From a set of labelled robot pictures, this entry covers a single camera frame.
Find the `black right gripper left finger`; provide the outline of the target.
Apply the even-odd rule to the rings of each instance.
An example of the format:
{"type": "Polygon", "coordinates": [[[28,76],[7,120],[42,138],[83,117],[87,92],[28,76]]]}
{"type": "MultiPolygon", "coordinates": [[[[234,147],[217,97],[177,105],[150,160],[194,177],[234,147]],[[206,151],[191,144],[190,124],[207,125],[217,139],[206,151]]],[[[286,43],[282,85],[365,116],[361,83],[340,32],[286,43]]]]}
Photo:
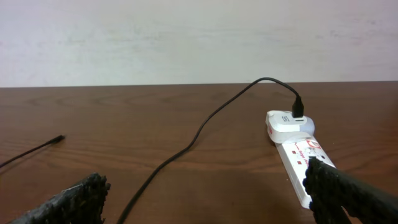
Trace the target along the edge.
{"type": "Polygon", "coordinates": [[[103,224],[101,215],[110,186],[106,176],[92,173],[11,223],[103,224]]]}

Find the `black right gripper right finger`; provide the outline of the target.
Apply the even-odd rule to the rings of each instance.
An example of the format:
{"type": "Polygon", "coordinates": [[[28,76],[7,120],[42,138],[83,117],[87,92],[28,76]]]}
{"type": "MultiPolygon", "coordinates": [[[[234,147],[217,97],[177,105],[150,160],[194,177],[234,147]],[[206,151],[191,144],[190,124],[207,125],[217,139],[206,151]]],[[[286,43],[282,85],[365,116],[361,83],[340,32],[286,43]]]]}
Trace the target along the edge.
{"type": "Polygon", "coordinates": [[[397,223],[397,197],[311,157],[303,186],[317,223],[397,223]]]}

